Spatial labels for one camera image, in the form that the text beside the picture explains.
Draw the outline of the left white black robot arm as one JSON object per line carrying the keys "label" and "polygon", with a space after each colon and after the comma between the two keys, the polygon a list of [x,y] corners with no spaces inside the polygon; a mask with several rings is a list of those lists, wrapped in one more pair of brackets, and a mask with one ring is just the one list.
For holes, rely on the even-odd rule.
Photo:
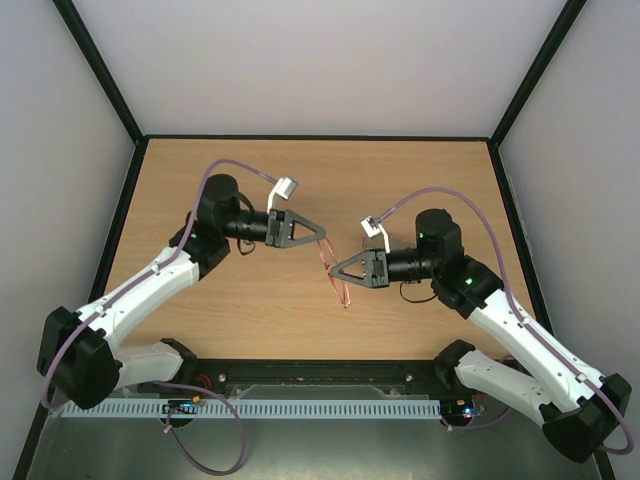
{"label": "left white black robot arm", "polygon": [[124,340],[164,302],[213,271],[232,240],[286,249],[325,239],[323,227],[275,208],[276,198],[288,199],[296,186],[289,177],[275,181],[266,210],[257,211],[233,176],[203,180],[184,227],[149,265],[75,311],[59,307],[48,315],[37,360],[44,387],[89,409],[117,389],[174,379],[191,354],[182,344],[168,339],[126,347]]}

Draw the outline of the flag pattern glasses case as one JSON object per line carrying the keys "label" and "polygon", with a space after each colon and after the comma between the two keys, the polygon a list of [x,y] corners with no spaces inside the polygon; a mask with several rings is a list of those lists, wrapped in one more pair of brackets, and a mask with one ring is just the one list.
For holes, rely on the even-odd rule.
{"label": "flag pattern glasses case", "polygon": [[[411,241],[399,238],[397,236],[390,235],[389,247],[391,250],[404,250],[407,248],[414,248],[415,244]],[[385,240],[382,235],[378,235],[373,238],[365,236],[362,241],[362,247],[364,249],[385,249]]]}

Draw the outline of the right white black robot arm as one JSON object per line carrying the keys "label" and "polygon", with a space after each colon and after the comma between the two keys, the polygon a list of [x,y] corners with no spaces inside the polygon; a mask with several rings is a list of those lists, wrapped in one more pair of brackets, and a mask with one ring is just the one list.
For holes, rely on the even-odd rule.
{"label": "right white black robot arm", "polygon": [[443,209],[415,220],[416,245],[366,249],[330,270],[370,289],[394,282],[431,283],[436,298],[497,340],[521,365],[508,367],[456,340],[436,357],[445,390],[487,393],[538,425],[563,456],[583,463],[624,419],[632,392],[619,374],[603,375],[541,326],[485,264],[465,254],[462,232]]}

